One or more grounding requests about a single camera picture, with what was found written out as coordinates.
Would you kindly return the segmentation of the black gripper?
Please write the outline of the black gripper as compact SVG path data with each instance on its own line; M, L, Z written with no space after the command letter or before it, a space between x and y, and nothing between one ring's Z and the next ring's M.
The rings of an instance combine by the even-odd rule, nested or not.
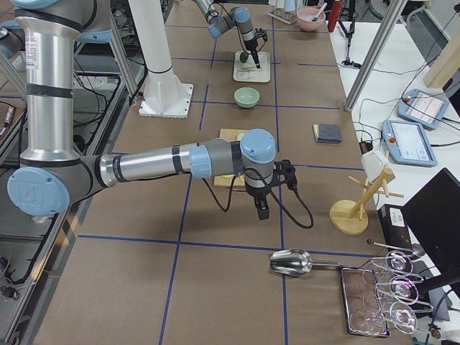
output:
M266 187L255 188L252 186L247 186L246 192L254 199L254 204L257 208L257 215L259 220L269 219L270 207L267 203L267 195L269 194L268 189Z
M255 64L256 68L260 68L257 47L256 46L248 47L248 51L250 51L250 53L251 53L251 56L253 58L253 61L254 61L254 64Z

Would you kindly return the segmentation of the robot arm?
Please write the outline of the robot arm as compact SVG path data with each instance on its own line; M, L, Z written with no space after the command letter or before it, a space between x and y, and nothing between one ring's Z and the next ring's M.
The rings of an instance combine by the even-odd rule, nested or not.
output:
M195 1L213 38L236 27L246 50L261 68L258 40L246 7L220 15L210 1ZM11 1L25 34L28 147L21 167L7 183L12 203L31 216L51 217L71 204L117 183L191 174L208 179L244 175L245 189L259 219L269 217L266 195L278 184L275 140L252 129L241 141L212 139L130 155L80 156L73 147L74 42L109 42L110 1ZM129 1L147 79L141 115L186 117L192 84L173 71L160 1Z
M267 36L263 29L254 28L248 8L237 6L232 8L230 12L220 15L215 10L212 1L197 0L195 3L208 23L208 31L214 39L236 27L239 30L245 50L250 52L256 68L261 68L257 52L258 39L262 37L266 40Z

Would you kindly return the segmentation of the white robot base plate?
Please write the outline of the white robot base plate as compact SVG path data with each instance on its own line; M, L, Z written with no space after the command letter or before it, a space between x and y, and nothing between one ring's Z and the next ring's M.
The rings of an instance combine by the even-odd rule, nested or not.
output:
M184 119L188 116L192 95L193 84L179 83L166 88L161 82L147 83L139 115Z

